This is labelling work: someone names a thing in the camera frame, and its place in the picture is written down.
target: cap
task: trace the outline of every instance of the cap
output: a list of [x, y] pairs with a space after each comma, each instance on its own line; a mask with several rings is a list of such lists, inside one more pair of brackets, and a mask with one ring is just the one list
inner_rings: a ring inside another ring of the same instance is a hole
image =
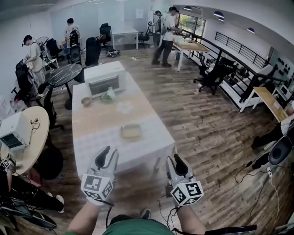
[[175, 6], [169, 8], [169, 12], [173, 10], [176, 11], [176, 13], [179, 13], [178, 9]]

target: round wooden table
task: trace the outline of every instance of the round wooden table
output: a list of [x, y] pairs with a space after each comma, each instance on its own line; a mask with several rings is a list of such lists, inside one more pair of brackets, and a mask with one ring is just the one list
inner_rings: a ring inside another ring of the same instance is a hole
[[2, 158], [6, 158], [8, 153], [10, 153], [16, 161], [16, 165], [22, 164], [21, 167], [16, 169], [17, 174], [23, 174], [32, 168], [44, 148], [49, 132], [49, 116], [44, 108], [40, 106], [30, 107], [24, 110], [23, 114], [28, 121], [32, 120], [33, 122], [37, 118], [40, 122], [39, 128], [32, 130], [30, 144], [24, 149], [17, 151], [9, 151], [4, 144], [2, 144], [1, 148]]

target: person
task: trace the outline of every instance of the person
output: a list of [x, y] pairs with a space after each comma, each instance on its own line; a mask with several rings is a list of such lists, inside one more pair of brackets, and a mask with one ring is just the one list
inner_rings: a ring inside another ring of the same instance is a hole
[[169, 13], [166, 15], [166, 17], [161, 20], [161, 34], [163, 35], [163, 40], [160, 47], [154, 53], [152, 65], [160, 64], [158, 59], [160, 58], [161, 52], [164, 50], [162, 66], [171, 67], [171, 64], [169, 64], [167, 60], [173, 47], [173, 32], [181, 32], [180, 29], [175, 27], [174, 15], [178, 12], [179, 11], [177, 8], [172, 6], [169, 8]]
[[65, 28], [65, 37], [64, 38], [68, 44], [68, 48], [70, 48], [70, 44], [69, 44], [70, 34], [75, 30], [77, 32], [79, 40], [80, 40], [80, 32], [79, 32], [79, 27], [74, 24], [74, 19], [69, 18], [67, 22], [68, 22], [68, 25]]
[[[294, 122], [294, 101], [291, 102], [291, 105], [287, 108], [286, 113], [288, 114], [288, 117], [285, 120], [281, 121], [279, 124], [277, 124], [271, 132], [265, 134], [264, 136], [256, 136], [254, 138], [252, 143], [253, 149], [264, 146], [273, 141], [278, 141], [288, 132], [289, 127], [291, 127]], [[263, 154], [260, 158], [258, 158], [252, 165], [252, 168], [258, 169], [262, 165], [267, 164], [269, 153], [270, 151]]]
[[62, 196], [53, 197], [51, 193], [45, 193], [22, 178], [12, 175], [11, 169], [7, 169], [7, 172], [0, 170], [0, 182], [0, 199], [2, 202], [4, 199], [15, 198], [23, 200], [31, 206], [55, 210], [59, 213], [64, 212]]
[[[100, 212], [100, 206], [90, 201], [74, 217], [69, 224], [65, 235], [91, 235]], [[183, 206], [177, 210], [181, 223], [181, 229], [185, 233], [205, 234], [206, 228], [195, 214], [191, 206]], [[132, 218], [127, 215], [114, 217], [103, 235], [173, 235], [165, 225], [151, 219], [151, 211], [145, 208], [140, 213], [140, 218]]]
[[155, 33], [153, 36], [153, 45], [154, 45], [154, 48], [157, 49], [159, 47], [159, 43], [160, 43], [162, 14], [160, 11], [155, 11], [155, 15], [159, 17], [157, 22], [155, 23]]
[[23, 39], [23, 44], [29, 46], [29, 59], [23, 62], [28, 64], [33, 73], [33, 77], [36, 80], [37, 85], [41, 85], [45, 82], [45, 66], [43, 59], [40, 57], [41, 52], [38, 44], [33, 41], [31, 35], [27, 35]]

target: microwave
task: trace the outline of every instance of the microwave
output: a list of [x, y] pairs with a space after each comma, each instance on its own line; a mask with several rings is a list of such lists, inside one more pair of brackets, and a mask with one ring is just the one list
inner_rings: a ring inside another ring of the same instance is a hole
[[104, 95], [109, 87], [114, 92], [126, 88], [126, 71], [119, 61], [87, 68], [84, 77], [92, 98]]

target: white t-shirt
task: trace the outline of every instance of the white t-shirt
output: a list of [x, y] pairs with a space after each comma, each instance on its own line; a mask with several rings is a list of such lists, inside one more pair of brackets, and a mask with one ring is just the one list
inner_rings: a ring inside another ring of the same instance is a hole
[[[291, 107], [294, 109], [294, 101], [292, 101]], [[282, 134], [287, 133], [287, 131], [289, 129], [289, 125], [293, 119], [294, 119], [294, 113], [292, 115], [290, 115], [289, 117], [287, 117], [285, 120], [281, 121]]]
[[30, 58], [36, 57], [34, 61], [31, 61], [33, 65], [32, 71], [39, 72], [43, 68], [43, 60], [40, 57], [41, 52], [37, 43], [34, 42], [30, 45], [29, 55], [30, 55]]
[[167, 31], [167, 28], [175, 27], [175, 19], [171, 14], [167, 14], [161, 22], [161, 28], [165, 29], [166, 33], [163, 37], [163, 40], [165, 41], [172, 41], [174, 36], [174, 31], [170, 30]]

